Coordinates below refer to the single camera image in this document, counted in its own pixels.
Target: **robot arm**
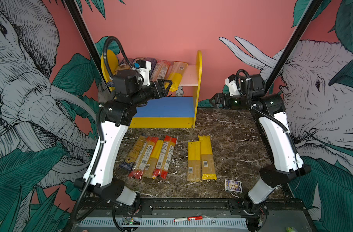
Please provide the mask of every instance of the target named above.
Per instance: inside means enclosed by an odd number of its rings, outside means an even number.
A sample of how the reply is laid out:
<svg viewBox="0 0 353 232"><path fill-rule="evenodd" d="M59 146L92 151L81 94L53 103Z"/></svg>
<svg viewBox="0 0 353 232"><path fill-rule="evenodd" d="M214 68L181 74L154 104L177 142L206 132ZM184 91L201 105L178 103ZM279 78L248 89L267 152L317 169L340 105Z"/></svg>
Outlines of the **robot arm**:
<svg viewBox="0 0 353 232"><path fill-rule="evenodd" d="M240 72L245 76L238 77ZM245 212L252 215L277 186L309 173L311 168L296 151L282 98L277 94L265 95L265 84L259 74L249 75L240 69L225 83L230 94L217 93L210 103L215 108L250 110L273 162L260 170L260 179L243 202Z"/></svg>
<svg viewBox="0 0 353 232"><path fill-rule="evenodd" d="M95 193L102 199L125 204L129 212L136 212L139 209L139 194L127 188L123 180L113 177L114 164L121 141L137 112L136 107L146 104L148 100L167 96L172 85L172 81L162 79L150 82L150 62L138 60L133 67L121 43L113 36L106 39L103 48L103 59L107 70L110 70L107 49L112 41L117 42L124 59L132 69L118 71L116 75L109 72L115 86L114 95L112 95L113 99L107 101L99 110L97 115L99 141L89 168L83 178L76 179L74 183L75 187L82 189L72 213L74 223L83 220L95 208L77 218L78 205L86 191Z"/></svg>

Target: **brown marble surface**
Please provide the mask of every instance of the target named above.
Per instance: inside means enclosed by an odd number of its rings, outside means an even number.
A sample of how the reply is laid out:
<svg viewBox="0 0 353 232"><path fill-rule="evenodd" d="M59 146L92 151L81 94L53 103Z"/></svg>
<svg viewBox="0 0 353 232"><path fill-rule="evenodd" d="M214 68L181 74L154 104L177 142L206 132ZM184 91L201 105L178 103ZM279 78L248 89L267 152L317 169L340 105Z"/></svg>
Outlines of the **brown marble surface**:
<svg viewBox="0 0 353 232"><path fill-rule="evenodd" d="M178 141L166 180L128 178L128 171L119 168L139 135L166 135ZM188 164L188 142L198 141L198 135L210 135L217 180L189 182L186 179ZM114 176L123 179L130 189L141 197L243 197L259 177L259 169L270 164L262 139L249 111L223 109L198 109L194 129L129 129L120 146ZM224 180L239 180L244 193L236 194L224 190ZM280 189L271 198L282 198Z"/></svg>

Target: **elephant eye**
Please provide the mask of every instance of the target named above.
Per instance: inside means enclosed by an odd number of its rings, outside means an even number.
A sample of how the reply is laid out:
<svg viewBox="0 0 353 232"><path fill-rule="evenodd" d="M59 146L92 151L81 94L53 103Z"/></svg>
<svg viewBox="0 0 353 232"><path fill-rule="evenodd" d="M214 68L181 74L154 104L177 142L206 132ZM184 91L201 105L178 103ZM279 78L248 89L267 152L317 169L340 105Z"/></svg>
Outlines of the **elephant eye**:
<svg viewBox="0 0 353 232"><path fill-rule="evenodd" d="M321 86L321 81L319 81L319 80L317 80L317 82L316 82L316 87L317 87L317 89L318 89L318 92L319 92L319 87Z"/></svg>
<svg viewBox="0 0 353 232"><path fill-rule="evenodd" d="M1 33L4 35L4 37L6 37L7 29L6 29L6 27L4 27L4 26L2 25L2 22L1 22L1 21L0 21L0 31L1 31Z"/></svg>

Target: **red pasta package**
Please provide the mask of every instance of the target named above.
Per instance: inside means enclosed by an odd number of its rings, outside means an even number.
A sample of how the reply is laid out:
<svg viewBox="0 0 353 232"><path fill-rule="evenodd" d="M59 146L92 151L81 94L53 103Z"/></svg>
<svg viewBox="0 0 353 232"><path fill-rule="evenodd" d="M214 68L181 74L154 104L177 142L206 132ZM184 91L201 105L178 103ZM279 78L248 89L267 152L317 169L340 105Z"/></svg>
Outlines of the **red pasta package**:
<svg viewBox="0 0 353 232"><path fill-rule="evenodd" d="M149 157L155 147L158 137L148 137L144 143L142 150L139 153L138 158L135 161L132 171L128 175L129 177L135 177L136 179L141 179L143 175L143 170L146 167Z"/></svg>
<svg viewBox="0 0 353 232"><path fill-rule="evenodd" d="M174 147L176 144L176 138L166 136L163 141L160 157L156 165L156 169L153 172L153 176L161 176L161 178L166 179L168 174L169 165L171 162L171 156L174 152Z"/></svg>

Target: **white shelf board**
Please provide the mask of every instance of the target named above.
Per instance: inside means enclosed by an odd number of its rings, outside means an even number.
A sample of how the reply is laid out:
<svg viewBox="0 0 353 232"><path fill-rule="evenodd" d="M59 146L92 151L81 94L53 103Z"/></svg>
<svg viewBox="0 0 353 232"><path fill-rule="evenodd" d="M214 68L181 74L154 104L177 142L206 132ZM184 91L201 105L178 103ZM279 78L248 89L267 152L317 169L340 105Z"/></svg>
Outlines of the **white shelf board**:
<svg viewBox="0 0 353 232"><path fill-rule="evenodd" d="M168 73L166 74L165 78L169 77L172 68L173 66L170 65ZM188 65L179 86L198 86L198 77L197 77L195 65Z"/></svg>

